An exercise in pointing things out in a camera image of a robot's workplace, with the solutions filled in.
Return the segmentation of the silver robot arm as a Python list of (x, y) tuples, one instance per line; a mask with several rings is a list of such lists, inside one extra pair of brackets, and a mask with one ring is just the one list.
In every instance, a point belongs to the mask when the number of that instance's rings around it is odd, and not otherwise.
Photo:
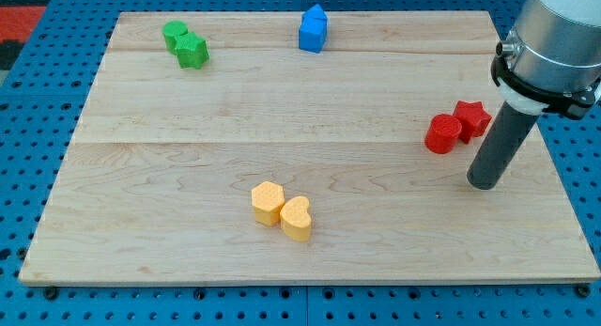
[(525, 0), (491, 75), (521, 114), (583, 118), (600, 99), (600, 0)]

